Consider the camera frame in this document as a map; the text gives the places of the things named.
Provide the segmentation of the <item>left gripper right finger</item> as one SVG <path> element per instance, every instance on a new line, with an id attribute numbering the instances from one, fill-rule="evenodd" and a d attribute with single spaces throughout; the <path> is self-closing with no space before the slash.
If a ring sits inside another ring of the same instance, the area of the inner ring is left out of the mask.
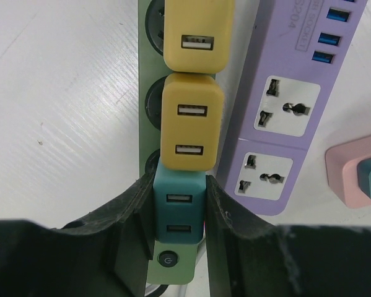
<path id="1" fill-rule="evenodd" d="M 211 296 L 371 296 L 371 226 L 272 225 L 206 184 Z"/>

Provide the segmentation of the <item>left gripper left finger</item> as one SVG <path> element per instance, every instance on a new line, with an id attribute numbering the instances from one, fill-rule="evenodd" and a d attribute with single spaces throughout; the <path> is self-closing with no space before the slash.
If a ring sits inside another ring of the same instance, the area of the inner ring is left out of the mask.
<path id="1" fill-rule="evenodd" d="M 154 175 L 61 229 L 0 220 L 0 296 L 143 296 Z"/>

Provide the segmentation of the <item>yellow charger plug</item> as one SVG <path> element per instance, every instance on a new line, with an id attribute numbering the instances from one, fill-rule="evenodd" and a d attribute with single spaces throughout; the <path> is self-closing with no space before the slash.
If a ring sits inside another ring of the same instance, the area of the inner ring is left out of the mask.
<path id="1" fill-rule="evenodd" d="M 171 170 L 208 171 L 217 160 L 224 92 L 209 75 L 170 74 L 162 93 L 161 162 Z"/>
<path id="2" fill-rule="evenodd" d="M 229 61 L 235 2 L 165 1 L 164 61 L 177 72 L 216 74 Z"/>

